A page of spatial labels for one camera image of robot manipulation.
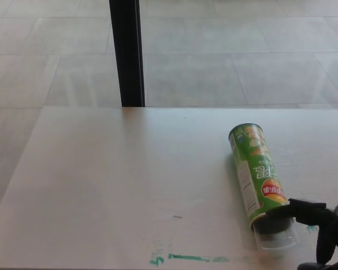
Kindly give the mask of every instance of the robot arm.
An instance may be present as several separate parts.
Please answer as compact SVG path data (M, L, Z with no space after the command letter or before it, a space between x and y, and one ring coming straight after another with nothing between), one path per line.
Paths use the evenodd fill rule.
M267 212L272 218L296 218L309 226L319 226L317 240L317 263L304 263L298 270L338 270L338 263L326 265L338 246L338 206L334 211L324 203L289 199L289 204Z

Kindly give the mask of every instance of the can label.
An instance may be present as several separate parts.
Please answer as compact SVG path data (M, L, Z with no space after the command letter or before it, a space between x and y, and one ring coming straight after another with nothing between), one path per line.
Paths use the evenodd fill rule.
M247 216L252 224L256 217L285 204L287 199L261 128L256 124L239 125L230 132L229 141Z

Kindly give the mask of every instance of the tile floor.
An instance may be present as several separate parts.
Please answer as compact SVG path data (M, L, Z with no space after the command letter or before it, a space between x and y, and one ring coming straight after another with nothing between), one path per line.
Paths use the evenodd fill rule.
M148 106L338 109L338 0L141 0ZM0 200L41 108L120 107L108 0L0 0Z

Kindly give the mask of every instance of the table surface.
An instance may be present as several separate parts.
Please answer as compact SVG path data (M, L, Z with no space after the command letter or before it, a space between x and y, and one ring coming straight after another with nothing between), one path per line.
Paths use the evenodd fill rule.
M296 248L256 251L228 142L245 122L262 126L288 197L338 204L336 110L45 107L0 205L0 268L294 270L314 260L316 228L300 224Z

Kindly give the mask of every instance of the clear plastic lid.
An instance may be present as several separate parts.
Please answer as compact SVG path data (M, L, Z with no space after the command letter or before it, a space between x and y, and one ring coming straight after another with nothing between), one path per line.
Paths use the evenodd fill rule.
M286 249L297 243L292 219L272 220L264 215L253 222L252 228L259 250Z

